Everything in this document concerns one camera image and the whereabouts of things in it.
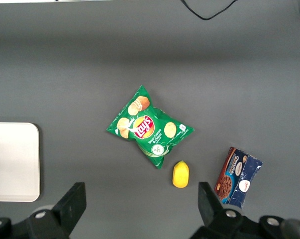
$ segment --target gray tabletop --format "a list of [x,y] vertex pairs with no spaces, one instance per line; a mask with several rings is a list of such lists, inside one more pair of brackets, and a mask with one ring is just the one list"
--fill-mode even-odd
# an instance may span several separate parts
[[[228,4],[190,3],[206,16]],[[140,85],[195,128],[161,170],[105,131]],[[264,163],[245,215],[300,219],[300,1],[238,1],[207,22],[177,0],[1,4],[0,121],[40,132],[41,195],[0,202],[13,223],[85,182],[71,238],[189,238],[198,182],[215,185],[231,146]]]

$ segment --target green chip bag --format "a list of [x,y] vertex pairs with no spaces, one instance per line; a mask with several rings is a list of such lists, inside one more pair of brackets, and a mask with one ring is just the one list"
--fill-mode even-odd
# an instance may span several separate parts
[[153,107],[149,93],[141,86],[107,131],[127,140],[135,140],[143,153],[160,169],[164,156],[194,129]]

